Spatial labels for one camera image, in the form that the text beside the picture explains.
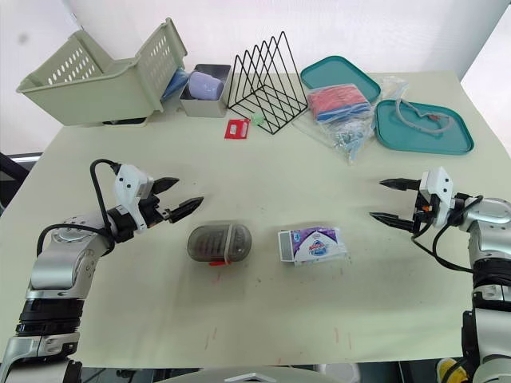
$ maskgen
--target soap box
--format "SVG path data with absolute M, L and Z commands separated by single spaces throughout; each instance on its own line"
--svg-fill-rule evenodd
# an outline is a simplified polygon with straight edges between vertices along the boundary
M 309 227 L 279 233 L 280 260 L 295 266 L 344 258 L 346 245 L 338 227 Z

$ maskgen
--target teal tray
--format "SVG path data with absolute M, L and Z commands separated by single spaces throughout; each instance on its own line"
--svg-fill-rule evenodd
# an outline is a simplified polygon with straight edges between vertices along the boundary
M 437 112 L 452 116 L 454 118 L 453 127 L 437 135 L 419 132 L 398 119 L 394 100 L 380 101 L 376 105 L 374 120 L 376 122 L 376 137 L 383 145 L 394 150 L 408 152 L 454 155 L 466 154 L 473 149 L 472 136 L 463 119 L 455 111 L 437 105 L 410 103 L 421 113 Z M 436 122 L 427 117 L 420 118 L 404 104 L 401 104 L 400 111 L 409 122 L 420 124 L 428 129 L 438 129 Z
M 340 56 L 329 56 L 308 66 L 300 73 L 300 78 L 309 89 L 355 84 L 369 102 L 375 101 L 382 91 L 372 78 Z

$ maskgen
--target light green basket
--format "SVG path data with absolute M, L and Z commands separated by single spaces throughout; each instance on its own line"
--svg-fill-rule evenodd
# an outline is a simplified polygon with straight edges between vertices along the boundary
M 163 111 L 160 98 L 186 54 L 170 18 L 122 60 L 79 30 L 16 91 L 64 125 L 146 117 Z

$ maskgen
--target white tabletop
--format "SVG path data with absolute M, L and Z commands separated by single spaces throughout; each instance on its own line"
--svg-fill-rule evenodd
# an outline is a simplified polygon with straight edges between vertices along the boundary
M 13 335 L 40 230 L 97 210 L 89 179 L 96 158 L 135 164 L 181 181 L 161 196 L 203 195 L 177 224 L 161 223 L 117 246 L 97 268 L 78 352 L 97 367 L 195 367 L 381 361 L 461 355 L 461 314 L 471 279 L 440 267 L 410 235 L 369 211 L 410 218 L 414 192 L 378 181 L 420 178 L 443 165 L 457 191 L 511 199 L 511 161 L 450 72 L 400 73 L 410 101 L 443 105 L 465 120 L 466 156 L 396 152 L 373 142 L 349 166 L 289 125 L 271 136 L 251 128 L 224 140 L 226 119 L 156 113 L 143 128 L 63 128 L 0 219 L 0 353 Z M 101 169 L 107 204 L 113 175 Z M 252 232 L 249 257 L 229 267 L 192 261 L 188 235 L 233 220 Z M 277 231 L 341 227 L 346 260 L 293 267 L 279 261 Z M 448 231 L 445 257 L 468 263 L 468 236 Z

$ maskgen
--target cable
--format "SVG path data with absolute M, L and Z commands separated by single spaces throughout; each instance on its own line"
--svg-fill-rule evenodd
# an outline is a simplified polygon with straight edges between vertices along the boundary
M 43 231 L 41 231 L 41 234 L 39 235 L 38 245 L 36 248 L 36 256 L 37 257 L 42 253 L 42 246 L 45 242 L 45 237 L 48 234 L 48 232 L 52 231 L 53 229 L 61 229 L 61 228 L 85 230 L 85 231 L 90 231 L 90 232 L 96 233 L 98 235 L 101 235 L 102 237 L 106 238 L 109 242 L 109 248 L 102 256 L 105 256 L 113 251 L 113 249 L 115 247 L 115 238 L 113 237 L 112 228 L 110 227 L 110 221 L 109 221 L 108 215 L 106 213 L 105 201 L 103 200 L 103 195 L 101 193 L 101 189 L 100 189 L 99 183 L 97 181 L 96 166 L 98 164 L 110 165 L 110 167 L 116 174 L 117 174 L 117 171 L 118 171 L 118 168 L 120 167 L 120 165 L 117 162 L 113 162 L 111 160 L 101 158 L 99 160 L 93 161 L 89 168 L 90 178 L 93 181 L 94 191 L 96 192 L 96 197 L 97 197 L 97 203 L 99 204 L 99 209 L 101 211 L 101 217 L 103 219 L 103 224 L 105 225 L 105 227 L 102 229 L 96 229 L 95 227 L 75 225 L 73 223 L 57 223 L 54 225 L 49 225 L 48 227 L 45 227 L 45 229 L 43 229 Z
M 89 383 L 90 381 L 92 381 L 95 377 L 99 377 L 103 372 L 105 372 L 106 369 L 100 369 L 99 371 L 97 371 L 96 373 L 92 374 L 89 378 L 87 378 L 86 380 L 83 381 L 83 383 Z
M 454 270 L 454 271 L 464 271 L 466 273 L 470 273 L 470 274 L 473 274 L 473 270 L 472 269 L 468 269 L 466 267 L 462 267 L 462 266 L 459 266 L 455 263 L 451 263 L 449 262 L 448 260 L 442 258 L 440 255 L 438 255 L 438 252 L 437 252 L 437 245 L 438 245 L 438 241 L 440 240 L 440 238 L 442 237 L 442 235 L 446 232 L 446 230 L 452 226 L 453 222 L 455 222 L 457 219 L 459 219 L 459 217 L 461 217 L 462 215 L 464 215 L 470 208 L 472 208 L 474 205 L 480 203 L 482 201 L 484 197 L 482 195 L 478 195 L 476 197 L 476 199 L 474 201 L 472 201 L 471 203 L 469 203 L 467 206 L 465 206 L 463 209 L 461 209 L 460 211 L 456 212 L 455 214 L 451 215 L 448 219 L 447 219 L 447 223 L 446 225 L 440 229 L 440 231 L 435 235 L 434 237 L 434 240 L 433 240 L 433 246 L 432 246 L 432 250 L 428 249 L 427 247 L 423 246 L 422 244 L 420 244 L 416 239 L 418 237 L 420 237 L 421 235 L 423 235 L 424 233 L 426 233 L 426 231 L 431 227 L 431 224 L 432 224 L 432 221 L 429 221 L 426 226 L 420 230 L 416 235 L 412 235 L 411 237 L 411 240 L 412 242 L 418 246 L 419 248 L 421 248 L 422 250 L 424 250 L 426 253 L 428 253 L 429 255 L 431 255 L 433 258 L 435 258 L 435 260 L 440 263 L 442 266 L 450 269 L 450 270 Z
M 447 381 L 449 381 L 449 378 L 453 374 L 453 372 L 456 371 L 457 369 L 459 369 L 460 367 L 462 367 L 466 362 L 467 362 L 467 360 L 465 358 L 462 358 L 459 361 L 457 361 L 456 363 L 454 363 L 452 366 L 450 366 L 450 368 L 446 371 L 446 374 L 442 378 L 441 383 L 447 383 Z
M 103 194 L 101 193 L 101 189 L 99 187 L 99 183 L 97 182 L 97 175 L 96 175 L 96 166 L 99 164 L 108 164 L 111 168 L 118 166 L 119 164 L 111 161 L 106 160 L 104 158 L 100 158 L 99 160 L 95 160 L 90 165 L 90 178 L 93 181 L 94 190 L 96 192 L 97 197 L 97 203 L 99 204 L 99 209 L 101 210 L 101 217 L 103 217 L 103 223 L 105 224 L 105 229 L 107 232 L 112 235 L 112 228 L 110 227 L 110 221 L 108 216 L 106 215 L 106 208 L 105 208 L 105 201 L 103 200 Z
M 439 125 L 440 125 L 440 119 L 441 118 L 446 118 L 449 122 L 443 128 L 440 125 L 441 126 L 440 129 L 428 129 L 428 128 L 424 128 L 421 125 L 417 125 L 417 124 L 414 124 L 413 122 L 409 122 L 408 120 L 405 120 L 405 117 L 402 116 L 401 110 L 400 110 L 401 103 L 406 105 L 408 108 L 412 109 L 415 112 L 415 114 L 417 114 L 417 116 L 419 118 L 423 118 L 423 117 L 427 116 L 427 117 L 429 117 L 430 119 L 433 120 L 433 118 L 436 117 L 435 121 L 437 121 L 437 123 Z M 419 132 L 424 132 L 424 133 L 428 133 L 428 134 L 443 133 L 446 130 L 451 129 L 453 127 L 453 124 L 454 124 L 454 118 L 452 116 L 449 116 L 449 115 L 447 115 L 445 113 L 432 113 L 432 112 L 421 113 L 421 111 L 418 110 L 417 108 L 415 108 L 410 102 L 408 102 L 406 100 L 403 100 L 402 98 L 398 98 L 396 100 L 396 114 L 397 114 L 399 120 L 401 120 L 401 122 L 403 124 L 405 124 L 407 126 L 410 126 L 411 128 L 417 129 Z
M 109 241 L 109 250 L 108 250 L 108 252 L 105 253 L 105 255 L 108 254 L 110 251 L 112 251 L 113 248 L 115 247 L 115 239 L 111 235 L 109 235 L 105 231 L 105 229 L 96 229 L 95 227 L 84 226 L 84 225 L 75 225 L 73 223 L 55 223 L 54 225 L 49 225 L 48 227 L 45 227 L 41 231 L 41 234 L 39 235 L 39 239 L 38 239 L 37 250 L 36 250 L 37 257 L 42 253 L 42 245 L 45 242 L 45 237 L 48 234 L 48 232 L 52 231 L 54 229 L 62 229 L 62 228 L 90 231 L 90 232 L 93 232 L 93 233 L 96 233 L 96 234 L 99 234 L 99 235 L 105 237 Z

